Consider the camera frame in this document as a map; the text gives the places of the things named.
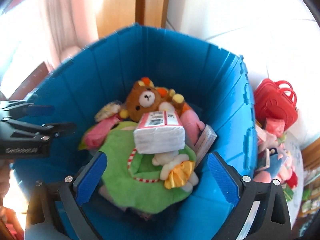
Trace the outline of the pig plush blue shirt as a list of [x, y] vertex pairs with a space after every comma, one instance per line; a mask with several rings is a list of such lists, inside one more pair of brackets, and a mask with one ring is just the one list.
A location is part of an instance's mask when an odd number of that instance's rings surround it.
[[253, 180], [260, 183], [270, 183], [277, 179], [284, 183], [292, 176], [292, 157], [285, 152], [276, 152], [273, 149], [269, 155], [267, 167], [261, 167], [256, 170]]

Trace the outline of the yellow snack packet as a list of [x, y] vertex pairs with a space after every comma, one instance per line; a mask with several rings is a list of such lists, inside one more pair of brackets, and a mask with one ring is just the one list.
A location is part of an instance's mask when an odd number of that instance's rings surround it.
[[101, 122], [118, 114], [121, 110], [122, 103], [118, 101], [109, 102], [96, 115], [95, 122]]

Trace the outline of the green plush cloth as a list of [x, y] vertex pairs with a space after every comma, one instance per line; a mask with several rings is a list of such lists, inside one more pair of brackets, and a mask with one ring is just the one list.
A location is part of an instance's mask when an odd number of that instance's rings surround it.
[[152, 154], [140, 154], [134, 142], [136, 122], [121, 121], [111, 129], [100, 148], [107, 157], [101, 176], [106, 193], [119, 208], [157, 214], [191, 195], [194, 184], [170, 187], [161, 180], [162, 165], [152, 163]]

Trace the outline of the white yellow duck plush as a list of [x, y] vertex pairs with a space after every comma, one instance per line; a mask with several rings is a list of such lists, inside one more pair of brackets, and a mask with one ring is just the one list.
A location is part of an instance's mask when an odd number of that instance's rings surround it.
[[180, 188], [185, 192], [191, 192], [199, 182], [194, 171], [195, 161], [190, 160], [187, 154], [179, 151], [157, 153], [152, 159], [152, 164], [162, 167], [159, 178], [167, 190]]

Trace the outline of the green medicine box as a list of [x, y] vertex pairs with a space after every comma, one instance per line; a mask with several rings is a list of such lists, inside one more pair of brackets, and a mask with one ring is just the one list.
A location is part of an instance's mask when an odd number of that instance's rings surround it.
[[283, 193], [287, 202], [290, 202], [293, 200], [294, 191], [293, 189], [291, 189], [289, 185], [283, 184]]

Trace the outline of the pig plush red dress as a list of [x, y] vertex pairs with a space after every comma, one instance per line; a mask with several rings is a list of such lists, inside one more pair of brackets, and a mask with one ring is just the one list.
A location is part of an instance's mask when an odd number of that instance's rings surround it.
[[295, 173], [295, 166], [293, 163], [293, 157], [289, 154], [286, 158], [281, 172], [279, 173], [282, 183], [287, 183], [290, 189], [294, 190], [298, 185], [298, 177]]

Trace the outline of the white barcode box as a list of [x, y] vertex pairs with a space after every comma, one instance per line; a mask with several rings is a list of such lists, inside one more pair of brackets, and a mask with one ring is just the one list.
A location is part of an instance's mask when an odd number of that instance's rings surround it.
[[258, 162], [256, 171], [263, 171], [270, 167], [270, 150], [264, 149], [263, 152], [258, 154]]

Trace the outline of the pink floral tissue pack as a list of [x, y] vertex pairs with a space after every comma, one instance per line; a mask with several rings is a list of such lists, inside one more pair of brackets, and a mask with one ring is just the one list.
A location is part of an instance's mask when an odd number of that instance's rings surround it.
[[275, 135], [276, 137], [281, 137], [284, 133], [285, 121], [283, 119], [266, 118], [265, 121], [265, 131]]

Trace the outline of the brown bear plush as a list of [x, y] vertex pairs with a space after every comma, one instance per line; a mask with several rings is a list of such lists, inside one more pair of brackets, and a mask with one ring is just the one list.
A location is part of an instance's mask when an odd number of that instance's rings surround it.
[[122, 119], [139, 122], [143, 114], [157, 111], [176, 111], [181, 116], [191, 107], [184, 96], [174, 89], [156, 87], [148, 77], [136, 81], [119, 112]]

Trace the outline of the pink plush in crate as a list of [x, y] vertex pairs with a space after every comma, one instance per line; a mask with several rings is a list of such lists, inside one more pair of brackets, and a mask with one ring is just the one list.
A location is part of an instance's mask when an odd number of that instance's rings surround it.
[[182, 113], [180, 120], [188, 139], [193, 145], [195, 145], [206, 125], [199, 119], [196, 112], [192, 109]]

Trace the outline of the red plastic carry case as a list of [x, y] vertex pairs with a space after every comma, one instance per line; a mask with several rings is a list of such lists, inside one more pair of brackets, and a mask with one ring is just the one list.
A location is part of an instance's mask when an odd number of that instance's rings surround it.
[[254, 110], [260, 124], [267, 118], [281, 119], [288, 130], [298, 119], [296, 93], [287, 81], [263, 79], [254, 91]]

